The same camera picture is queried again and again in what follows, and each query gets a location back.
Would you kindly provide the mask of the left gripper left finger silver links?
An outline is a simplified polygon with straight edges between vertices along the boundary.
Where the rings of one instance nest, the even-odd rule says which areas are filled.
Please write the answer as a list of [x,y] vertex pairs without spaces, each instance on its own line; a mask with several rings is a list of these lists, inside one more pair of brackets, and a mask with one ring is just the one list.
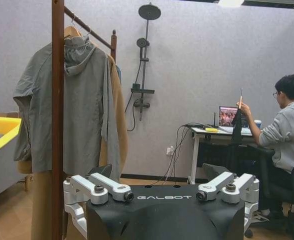
[[64,210],[71,215],[73,225],[80,233],[86,233],[87,220],[80,203],[90,201],[94,205],[104,205],[109,197],[118,202],[129,203],[134,199],[134,193],[129,185],[94,172],[86,177],[67,177],[63,182],[63,197]]

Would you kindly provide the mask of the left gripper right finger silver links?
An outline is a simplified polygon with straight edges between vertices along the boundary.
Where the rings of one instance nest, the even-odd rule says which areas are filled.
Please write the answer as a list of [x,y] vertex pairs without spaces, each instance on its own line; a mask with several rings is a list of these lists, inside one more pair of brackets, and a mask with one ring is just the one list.
[[218,193],[222,193],[222,201],[227,204],[237,204],[243,200],[244,231],[248,231],[253,215],[259,208],[259,179],[248,173],[237,176],[224,166],[209,163],[204,163],[202,168],[208,182],[198,185],[196,198],[201,202],[213,201]]

